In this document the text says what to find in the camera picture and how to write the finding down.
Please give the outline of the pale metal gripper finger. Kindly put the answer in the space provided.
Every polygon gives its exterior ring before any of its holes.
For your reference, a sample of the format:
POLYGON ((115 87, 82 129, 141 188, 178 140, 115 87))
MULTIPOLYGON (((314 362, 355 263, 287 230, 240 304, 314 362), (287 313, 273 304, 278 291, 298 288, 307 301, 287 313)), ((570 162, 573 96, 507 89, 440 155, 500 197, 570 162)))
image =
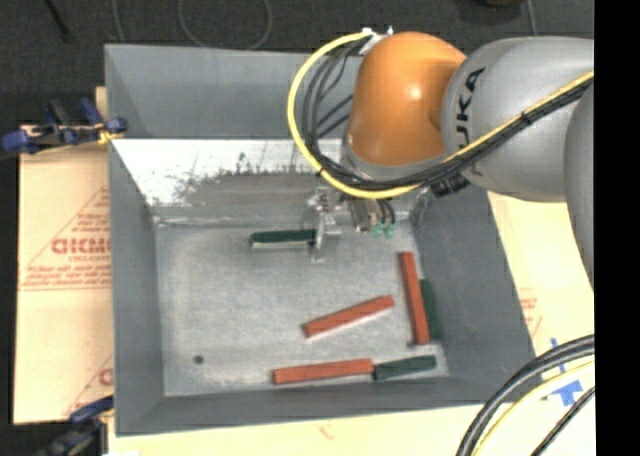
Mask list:
POLYGON ((311 262, 326 263, 337 254, 342 240, 342 229, 335 223, 320 222, 315 228, 315 239, 311 250, 311 262))
POLYGON ((304 200, 303 227, 318 229, 334 221, 334 194, 329 187, 316 187, 304 200))

